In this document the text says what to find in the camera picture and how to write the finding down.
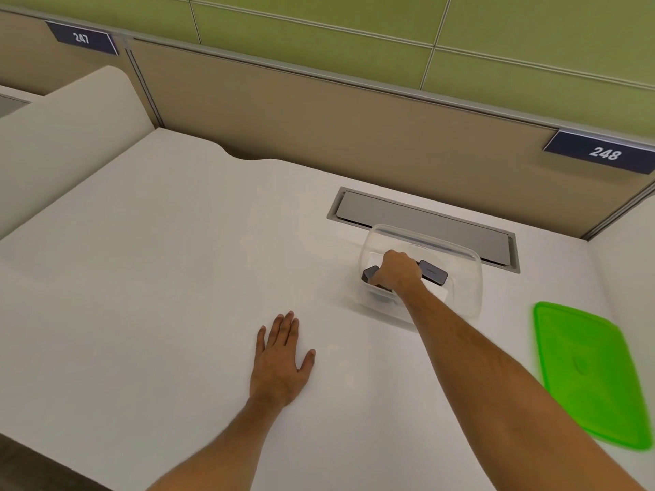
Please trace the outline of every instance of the green wall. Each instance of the green wall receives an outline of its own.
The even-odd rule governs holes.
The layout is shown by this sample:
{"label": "green wall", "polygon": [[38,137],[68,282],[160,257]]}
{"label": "green wall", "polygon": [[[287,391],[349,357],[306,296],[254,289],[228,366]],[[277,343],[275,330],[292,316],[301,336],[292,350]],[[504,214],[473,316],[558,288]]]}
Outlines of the green wall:
{"label": "green wall", "polygon": [[655,137],[655,0],[448,1],[0,3]]}

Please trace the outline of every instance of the clear plastic container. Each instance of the clear plastic container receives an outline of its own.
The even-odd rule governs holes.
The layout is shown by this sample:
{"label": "clear plastic container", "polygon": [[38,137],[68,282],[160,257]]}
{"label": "clear plastic container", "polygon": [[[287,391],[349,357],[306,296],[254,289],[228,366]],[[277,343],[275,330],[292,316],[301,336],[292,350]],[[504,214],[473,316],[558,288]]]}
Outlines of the clear plastic container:
{"label": "clear plastic container", "polygon": [[448,278],[443,290],[437,289],[436,294],[461,317],[476,319],[479,316],[482,306],[482,265],[475,251],[442,239],[384,224],[372,227],[360,253],[358,301],[361,304],[405,322],[412,322],[409,312],[396,293],[371,286],[362,280],[364,270],[373,265],[381,265],[382,256],[391,249],[404,252],[417,262],[426,260],[445,270]]}

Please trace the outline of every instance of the blue sign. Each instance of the blue sign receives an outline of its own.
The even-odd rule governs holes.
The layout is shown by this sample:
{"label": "blue sign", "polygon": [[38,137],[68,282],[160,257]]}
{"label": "blue sign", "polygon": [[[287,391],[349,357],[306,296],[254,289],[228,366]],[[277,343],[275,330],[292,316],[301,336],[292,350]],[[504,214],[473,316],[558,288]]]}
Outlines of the blue sign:
{"label": "blue sign", "polygon": [[557,131],[544,151],[640,174],[655,170],[655,147],[616,143],[610,138],[598,139],[570,131]]}
{"label": "blue sign", "polygon": [[46,24],[48,24],[54,37],[60,43],[103,51],[111,55],[119,54],[119,50],[114,45],[113,39],[106,32],[94,31],[93,29],[85,29],[84,27],[76,27],[69,24],[60,24],[59,22],[46,21]]}

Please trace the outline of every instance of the green lid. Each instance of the green lid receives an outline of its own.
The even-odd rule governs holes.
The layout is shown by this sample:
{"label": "green lid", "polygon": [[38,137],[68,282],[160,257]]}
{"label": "green lid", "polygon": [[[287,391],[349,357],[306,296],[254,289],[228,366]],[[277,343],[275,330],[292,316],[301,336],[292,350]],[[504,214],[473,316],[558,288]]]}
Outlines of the green lid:
{"label": "green lid", "polygon": [[651,426],[626,340],[609,320],[555,303],[535,305],[544,386],[589,434],[634,450]]}

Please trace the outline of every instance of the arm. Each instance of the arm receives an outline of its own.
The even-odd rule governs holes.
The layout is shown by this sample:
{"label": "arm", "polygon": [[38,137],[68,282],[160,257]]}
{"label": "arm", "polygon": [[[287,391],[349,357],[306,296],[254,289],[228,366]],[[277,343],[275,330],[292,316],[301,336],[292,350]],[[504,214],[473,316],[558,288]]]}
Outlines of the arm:
{"label": "arm", "polygon": [[520,363],[430,294],[405,253],[388,251],[370,283],[395,290],[407,306],[498,491],[644,491]]}
{"label": "arm", "polygon": [[278,315],[265,346],[266,328],[261,327],[245,407],[219,437],[161,477],[149,491],[250,489],[268,430],[305,387],[314,365],[312,349],[300,369],[296,368],[298,329],[293,312]]}

